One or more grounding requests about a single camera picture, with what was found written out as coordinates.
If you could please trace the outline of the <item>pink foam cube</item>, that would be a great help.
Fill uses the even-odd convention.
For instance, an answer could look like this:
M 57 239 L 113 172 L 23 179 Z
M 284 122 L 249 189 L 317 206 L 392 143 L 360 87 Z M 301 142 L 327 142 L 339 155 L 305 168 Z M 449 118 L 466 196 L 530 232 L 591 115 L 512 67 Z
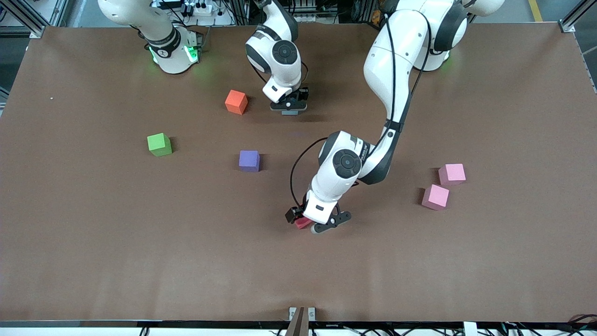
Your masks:
M 443 165 L 438 175 L 442 186 L 459 185 L 466 181 L 464 165 L 461 163 Z
M 432 184 L 425 189 L 422 206 L 433 210 L 444 210 L 448 202 L 450 190 L 439 185 Z

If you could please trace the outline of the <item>silver metal bracket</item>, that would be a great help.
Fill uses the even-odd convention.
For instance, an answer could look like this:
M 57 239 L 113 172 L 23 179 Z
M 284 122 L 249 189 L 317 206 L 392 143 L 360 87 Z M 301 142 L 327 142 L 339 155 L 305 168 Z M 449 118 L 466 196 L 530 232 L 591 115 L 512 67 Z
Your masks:
M 298 310 L 298 308 L 289 308 L 288 309 L 288 319 L 287 319 L 288 321 L 290 321 L 294 317 L 297 310 Z M 304 310 L 304 315 L 308 316 L 308 319 L 310 322 L 316 321 L 316 309 L 315 308 L 304 308 L 303 310 Z

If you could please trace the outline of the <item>aluminium frame post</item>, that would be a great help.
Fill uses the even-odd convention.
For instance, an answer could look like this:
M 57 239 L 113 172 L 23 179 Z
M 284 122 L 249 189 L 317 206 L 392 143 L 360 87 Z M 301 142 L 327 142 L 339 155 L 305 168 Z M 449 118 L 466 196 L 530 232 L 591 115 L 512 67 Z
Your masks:
M 40 38 L 50 23 L 26 0 L 0 0 L 0 6 L 6 9 L 23 28 L 0 28 L 0 35 L 25 35 L 26 30 L 30 38 Z
M 569 13 L 567 13 L 562 19 L 559 19 L 558 25 L 561 32 L 575 32 L 576 30 L 574 25 L 596 4 L 597 0 L 579 0 L 579 2 L 576 3 Z

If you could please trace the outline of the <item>dark electronics rack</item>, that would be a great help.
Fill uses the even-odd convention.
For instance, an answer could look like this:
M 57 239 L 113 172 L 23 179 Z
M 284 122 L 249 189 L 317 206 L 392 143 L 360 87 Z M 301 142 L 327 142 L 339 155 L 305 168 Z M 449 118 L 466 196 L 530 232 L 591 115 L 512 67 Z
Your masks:
M 313 14 L 334 23 L 358 23 L 368 21 L 375 7 L 375 0 L 287 0 L 286 8 L 292 15 Z

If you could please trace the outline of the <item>white power strip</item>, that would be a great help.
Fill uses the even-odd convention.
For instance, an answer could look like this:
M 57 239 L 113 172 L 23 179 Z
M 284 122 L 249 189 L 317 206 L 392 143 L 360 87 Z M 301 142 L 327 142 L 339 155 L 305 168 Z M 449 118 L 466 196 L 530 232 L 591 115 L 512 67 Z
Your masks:
M 211 0 L 180 0 L 180 13 L 183 17 L 211 17 L 219 8 Z

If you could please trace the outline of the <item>orange foam cube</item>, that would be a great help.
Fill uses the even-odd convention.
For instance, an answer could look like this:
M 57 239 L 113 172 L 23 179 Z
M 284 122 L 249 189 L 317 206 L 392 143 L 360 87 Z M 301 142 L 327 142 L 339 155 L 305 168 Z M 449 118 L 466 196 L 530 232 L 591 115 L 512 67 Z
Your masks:
M 247 105 L 247 94 L 237 90 L 230 90 L 225 100 L 225 106 L 229 112 L 243 115 Z

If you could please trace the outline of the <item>purple foam cube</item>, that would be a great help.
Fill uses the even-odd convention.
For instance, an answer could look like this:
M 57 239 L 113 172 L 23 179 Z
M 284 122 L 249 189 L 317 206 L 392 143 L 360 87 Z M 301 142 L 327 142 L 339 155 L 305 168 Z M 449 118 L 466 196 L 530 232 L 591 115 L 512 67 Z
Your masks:
M 241 150 L 238 166 L 243 172 L 260 171 L 260 153 L 257 150 Z

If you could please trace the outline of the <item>green foam cube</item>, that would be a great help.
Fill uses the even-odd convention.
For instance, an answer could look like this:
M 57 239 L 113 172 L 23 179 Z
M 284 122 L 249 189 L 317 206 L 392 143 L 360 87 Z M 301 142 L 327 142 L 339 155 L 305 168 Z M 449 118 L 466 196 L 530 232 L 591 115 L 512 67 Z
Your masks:
M 170 138 L 164 133 L 147 136 L 147 146 L 152 155 L 161 157 L 173 153 Z

